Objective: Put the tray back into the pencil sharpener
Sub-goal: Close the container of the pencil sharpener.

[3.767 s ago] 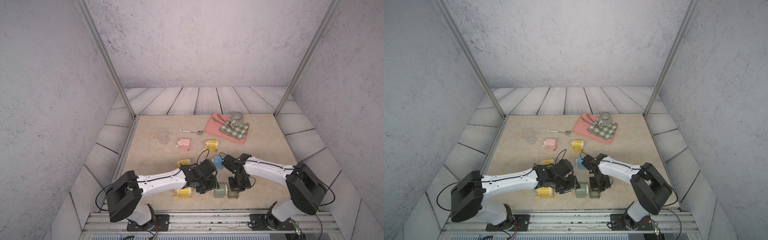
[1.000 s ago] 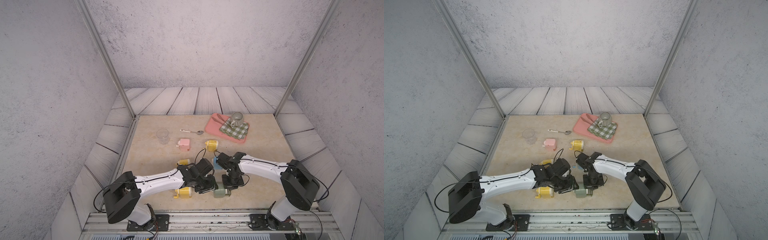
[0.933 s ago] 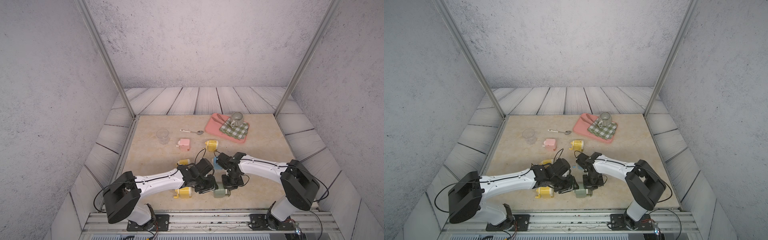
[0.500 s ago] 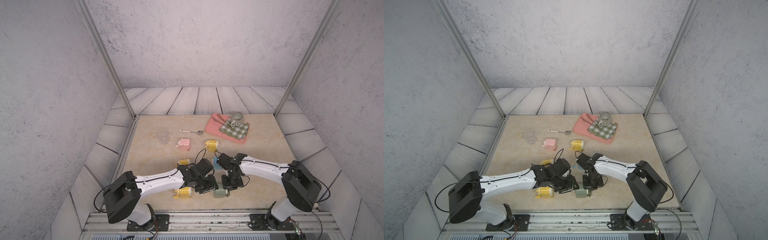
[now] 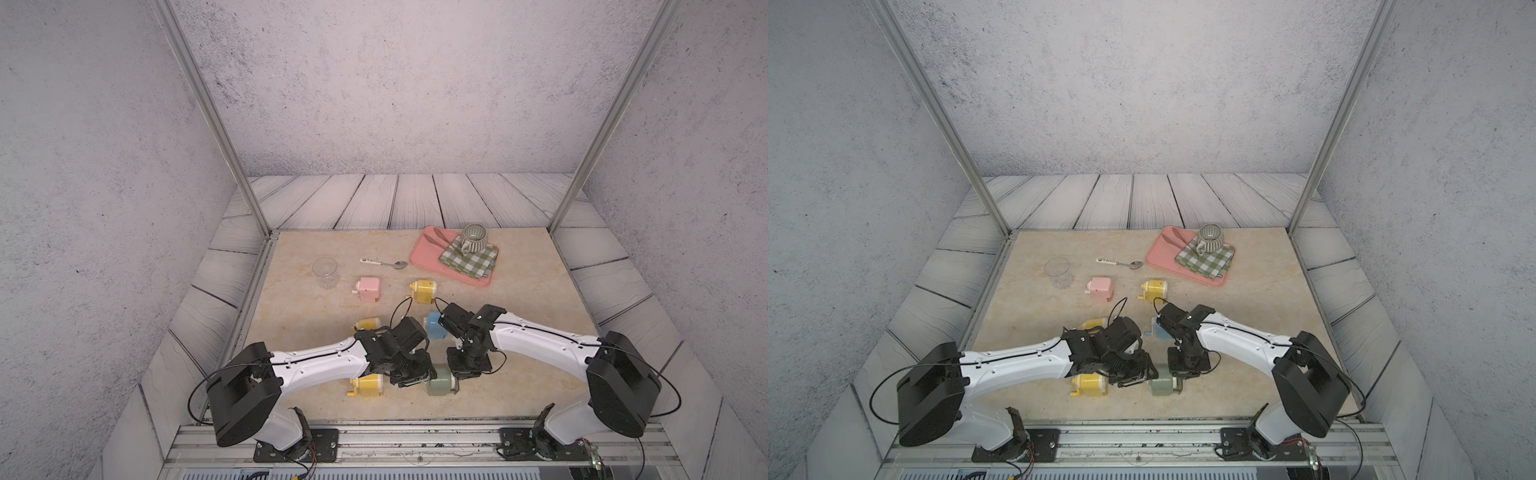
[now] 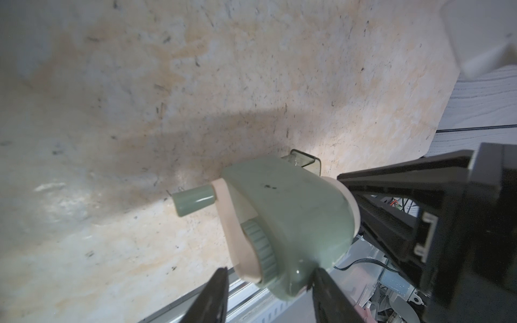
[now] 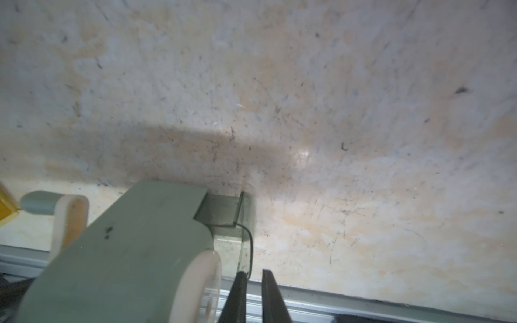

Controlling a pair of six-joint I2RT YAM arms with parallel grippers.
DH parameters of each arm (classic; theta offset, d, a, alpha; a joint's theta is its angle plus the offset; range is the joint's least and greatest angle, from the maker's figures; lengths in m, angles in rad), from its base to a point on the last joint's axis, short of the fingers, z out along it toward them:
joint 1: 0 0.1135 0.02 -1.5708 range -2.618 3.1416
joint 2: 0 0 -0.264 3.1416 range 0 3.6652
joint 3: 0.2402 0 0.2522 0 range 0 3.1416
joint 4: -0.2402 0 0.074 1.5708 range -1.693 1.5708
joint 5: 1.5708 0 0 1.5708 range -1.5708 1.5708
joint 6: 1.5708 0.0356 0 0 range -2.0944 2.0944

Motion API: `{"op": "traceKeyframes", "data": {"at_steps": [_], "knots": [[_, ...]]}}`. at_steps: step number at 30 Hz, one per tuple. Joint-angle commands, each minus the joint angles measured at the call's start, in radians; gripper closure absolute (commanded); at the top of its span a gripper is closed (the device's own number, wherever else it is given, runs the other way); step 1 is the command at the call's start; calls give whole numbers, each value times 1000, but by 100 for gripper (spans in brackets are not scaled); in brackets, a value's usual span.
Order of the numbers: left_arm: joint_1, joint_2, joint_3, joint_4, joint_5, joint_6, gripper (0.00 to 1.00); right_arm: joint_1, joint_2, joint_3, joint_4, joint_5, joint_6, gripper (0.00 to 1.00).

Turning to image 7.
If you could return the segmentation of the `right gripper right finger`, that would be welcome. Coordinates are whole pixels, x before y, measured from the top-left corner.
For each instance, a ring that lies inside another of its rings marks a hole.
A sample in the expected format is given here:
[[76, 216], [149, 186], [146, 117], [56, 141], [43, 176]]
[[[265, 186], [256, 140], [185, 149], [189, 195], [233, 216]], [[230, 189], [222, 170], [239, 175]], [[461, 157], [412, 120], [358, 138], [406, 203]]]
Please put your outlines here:
[[263, 323], [292, 323], [280, 289], [270, 270], [263, 269], [261, 289]]

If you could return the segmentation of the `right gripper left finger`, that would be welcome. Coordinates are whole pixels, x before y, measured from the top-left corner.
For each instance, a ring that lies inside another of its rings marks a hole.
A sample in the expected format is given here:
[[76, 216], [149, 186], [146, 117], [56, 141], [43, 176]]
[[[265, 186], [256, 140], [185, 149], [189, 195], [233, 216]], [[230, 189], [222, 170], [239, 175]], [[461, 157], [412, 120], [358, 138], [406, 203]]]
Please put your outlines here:
[[226, 303], [219, 316], [219, 323], [245, 323], [246, 322], [246, 292], [248, 285], [247, 274], [243, 271], [237, 273], [228, 294]]

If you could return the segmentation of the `green pencil sharpener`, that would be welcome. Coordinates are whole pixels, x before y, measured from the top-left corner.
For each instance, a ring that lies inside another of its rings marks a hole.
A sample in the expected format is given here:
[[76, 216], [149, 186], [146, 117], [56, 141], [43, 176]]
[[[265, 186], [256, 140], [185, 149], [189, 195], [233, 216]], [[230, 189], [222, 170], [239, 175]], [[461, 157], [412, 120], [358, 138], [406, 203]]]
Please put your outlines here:
[[34, 280], [16, 322], [214, 322], [221, 259], [207, 189], [141, 181]]

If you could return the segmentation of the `yellow sharpener front row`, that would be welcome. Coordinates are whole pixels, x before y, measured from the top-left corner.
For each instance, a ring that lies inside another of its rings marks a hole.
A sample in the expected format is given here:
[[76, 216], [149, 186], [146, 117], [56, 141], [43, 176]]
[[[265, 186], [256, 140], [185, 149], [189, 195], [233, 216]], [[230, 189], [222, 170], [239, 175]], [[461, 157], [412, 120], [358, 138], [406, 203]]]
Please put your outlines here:
[[19, 215], [20, 208], [16, 200], [3, 184], [1, 184], [0, 199], [0, 226], [4, 226]]

